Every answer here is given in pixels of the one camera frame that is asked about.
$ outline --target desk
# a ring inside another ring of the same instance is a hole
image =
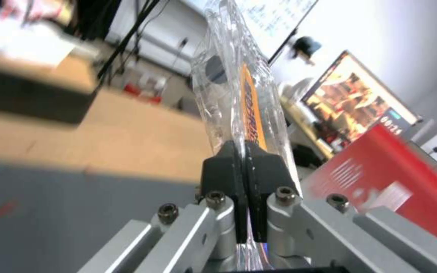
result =
[[[318,142],[314,129],[307,123],[305,114],[294,104],[291,104],[287,98],[281,97],[281,106],[288,119],[299,129],[299,133],[304,136],[313,151],[324,159],[331,159],[335,154],[325,145]]]
[[[0,69],[92,92],[87,61],[48,70],[0,58]],[[200,119],[103,89],[78,126],[0,112],[0,161],[198,183],[211,157]]]
[[[55,69],[0,56],[0,71],[90,94],[96,85],[89,61],[68,55]]]
[[[73,57],[23,69],[93,86]],[[0,112],[0,272],[78,271],[130,219],[192,203],[211,155],[200,119],[105,88],[78,126]]]

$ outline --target red box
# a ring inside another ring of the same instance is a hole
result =
[[[381,125],[321,166],[302,185],[314,198],[341,193],[360,213],[387,206],[437,236],[437,173]]]

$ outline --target black cable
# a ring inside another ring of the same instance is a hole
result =
[[[149,4],[149,7],[143,10],[143,12],[139,14],[135,24],[129,30],[127,35],[123,38],[123,41],[120,42],[116,50],[114,50],[114,52],[112,53],[111,57],[107,59],[106,63],[104,63],[104,66],[100,69],[99,73],[97,73],[97,78],[99,80],[103,79],[104,74],[108,71],[109,67],[111,67],[116,57],[126,49],[126,46],[129,43],[132,36],[139,29],[139,26],[143,23],[144,19],[150,14],[151,10],[153,10],[153,8],[157,4],[158,4],[158,0],[152,0],[152,2]]]
[[[170,0],[168,0],[168,1],[165,3],[165,5],[163,5],[163,7],[161,8],[161,10],[160,10],[160,11],[159,11],[155,16],[151,17],[151,18],[146,22],[146,24],[144,24],[144,26],[143,26],[143,28],[141,29],[141,32],[140,32],[140,33],[143,33],[144,28],[146,28],[146,26],[147,26],[151,21],[155,20],[156,18],[158,18],[158,17],[163,13],[163,10],[165,10],[165,7],[168,5],[168,3],[170,3]],[[149,4],[149,0],[146,0],[146,2],[145,2],[144,5],[143,5],[143,9],[142,9],[142,11],[145,10],[145,8],[146,8],[146,6],[147,6],[148,4]],[[118,69],[117,69],[117,70],[112,74],[112,76],[111,76],[111,80],[116,76],[116,74],[118,74],[119,71],[122,71],[122,69],[124,68],[126,62],[129,60],[129,57],[130,57],[133,53],[136,52],[137,47],[138,47],[138,42],[139,42],[140,37],[141,37],[141,34],[137,34],[137,35],[136,35],[136,43],[135,43],[134,48],[132,49],[131,52],[129,52],[129,54],[126,56],[126,58],[124,59],[124,62],[121,63],[121,65],[119,66],[119,68],[118,68]],[[182,50],[183,50],[183,47],[182,47],[182,48],[180,49],[180,51],[178,52],[178,55],[177,55],[175,61],[173,62],[173,66],[175,65],[175,62],[178,60],[178,57],[180,56]]]
[[[165,7],[168,5],[168,3],[170,3],[170,0],[168,0],[165,5],[163,6],[163,8],[158,12],[158,14],[156,14],[155,16],[151,17],[146,24],[144,24],[143,28],[141,29],[141,36],[142,33],[144,32],[144,29],[148,26],[149,23],[151,23],[151,21],[153,21],[154,19],[158,18],[158,16],[160,16],[160,14],[163,13],[163,10],[165,10]]]

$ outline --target computer screen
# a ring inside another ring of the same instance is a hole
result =
[[[319,137],[341,147],[375,124],[401,135],[418,120],[348,51],[340,54],[302,101],[320,120]]]

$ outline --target clear plastic packaging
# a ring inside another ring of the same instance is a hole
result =
[[[205,17],[208,30],[192,62],[192,79],[214,154],[233,140],[244,159],[245,140],[253,141],[284,159],[301,194],[277,86],[236,3],[210,0]],[[237,269],[267,268],[265,245],[249,233],[247,243],[237,246]]]

